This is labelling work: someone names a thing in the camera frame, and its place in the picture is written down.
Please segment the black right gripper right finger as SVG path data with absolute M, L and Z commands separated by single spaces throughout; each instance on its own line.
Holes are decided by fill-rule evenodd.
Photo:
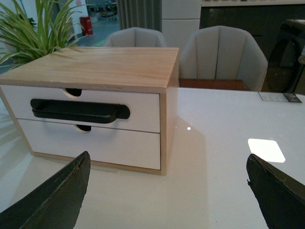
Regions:
M 305 227 L 305 186 L 255 154 L 246 162 L 247 180 L 270 229 Z

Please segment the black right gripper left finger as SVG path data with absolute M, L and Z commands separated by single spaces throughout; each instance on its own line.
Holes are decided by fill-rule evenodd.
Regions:
M 72 229 L 76 225 L 90 176 L 84 151 L 31 193 L 1 212 L 2 229 Z

